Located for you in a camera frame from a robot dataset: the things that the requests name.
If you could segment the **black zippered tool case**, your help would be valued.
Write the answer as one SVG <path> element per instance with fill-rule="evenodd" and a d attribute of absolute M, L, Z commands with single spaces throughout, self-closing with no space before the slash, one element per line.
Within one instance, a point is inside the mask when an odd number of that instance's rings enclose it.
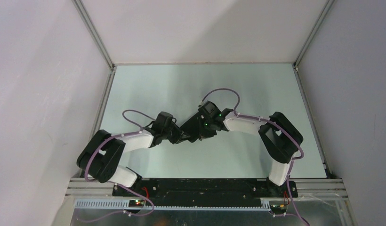
<path fill-rule="evenodd" d="M 197 112 L 191 116 L 183 125 L 180 126 L 180 129 L 183 131 L 179 142 L 189 141 L 191 143 L 196 142 L 197 140 L 202 140 L 202 131 L 203 131 L 204 121 L 201 117 L 201 113 Z"/>

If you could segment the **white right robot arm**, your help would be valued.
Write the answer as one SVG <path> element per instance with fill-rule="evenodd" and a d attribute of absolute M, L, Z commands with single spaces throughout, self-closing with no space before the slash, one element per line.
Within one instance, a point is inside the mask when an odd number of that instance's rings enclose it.
<path fill-rule="evenodd" d="M 302 159 L 303 136 L 281 112 L 269 117 L 246 115 L 234 109 L 220 109 L 212 102 L 201 103 L 198 108 L 200 127 L 211 132 L 231 131 L 259 136 L 269 154 L 271 170 L 268 175 L 268 193 L 279 197 L 286 191 L 285 182 L 293 161 Z"/>

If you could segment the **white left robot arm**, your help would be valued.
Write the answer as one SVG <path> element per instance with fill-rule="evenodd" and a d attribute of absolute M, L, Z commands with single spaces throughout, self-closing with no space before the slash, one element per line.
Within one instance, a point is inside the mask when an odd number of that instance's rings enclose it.
<path fill-rule="evenodd" d="M 88 182 L 112 182 L 123 185 L 131 196 L 141 193 L 140 175 L 128 167 L 120 165 L 124 153 L 138 149 L 149 149 L 167 140 L 178 144 L 190 138 L 183 131 L 172 114 L 160 112 L 146 126 L 138 131 L 112 134 L 104 129 L 98 130 L 77 158 L 77 166 L 84 171 Z"/>

